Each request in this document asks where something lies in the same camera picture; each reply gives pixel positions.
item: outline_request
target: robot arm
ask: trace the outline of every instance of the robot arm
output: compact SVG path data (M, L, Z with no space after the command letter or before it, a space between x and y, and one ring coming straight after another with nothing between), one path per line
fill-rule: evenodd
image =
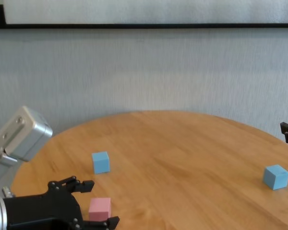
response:
M37 112L20 108L0 130L0 178L11 167L30 161L52 136L52 129Z
M37 112L20 108L0 130L0 179L22 162L30 161L52 136L52 129ZM114 230L119 217L84 221L73 192L90 192L93 181L75 176L48 183L41 195L14 197L8 187L0 196L0 230Z

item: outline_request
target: black frame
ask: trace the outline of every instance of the black frame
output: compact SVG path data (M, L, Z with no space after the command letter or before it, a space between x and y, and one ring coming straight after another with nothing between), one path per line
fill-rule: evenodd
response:
M0 29L187 29L187 28L288 28L288 23L204 24L6 24L0 5Z

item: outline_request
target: screw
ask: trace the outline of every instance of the screw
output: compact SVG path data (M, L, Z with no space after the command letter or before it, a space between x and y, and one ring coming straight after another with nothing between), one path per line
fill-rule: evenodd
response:
M23 121L22 117L19 117L16 121L16 123L21 123Z

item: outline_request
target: wood grain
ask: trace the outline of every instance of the wood grain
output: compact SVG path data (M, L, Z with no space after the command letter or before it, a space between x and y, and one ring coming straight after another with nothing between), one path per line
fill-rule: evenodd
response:
M111 172L94 175L91 153L108 151ZM18 196L50 180L94 180L76 194L84 218L92 197L111 197L118 230L288 230L288 187L262 182L265 166L288 170L288 145L256 128L187 112L104 117L54 138L19 170Z

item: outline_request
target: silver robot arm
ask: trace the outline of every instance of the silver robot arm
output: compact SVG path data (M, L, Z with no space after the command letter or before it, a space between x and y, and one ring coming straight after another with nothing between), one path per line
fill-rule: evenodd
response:
M52 136L42 115L21 107L0 130L0 193L12 182L19 166L30 161Z

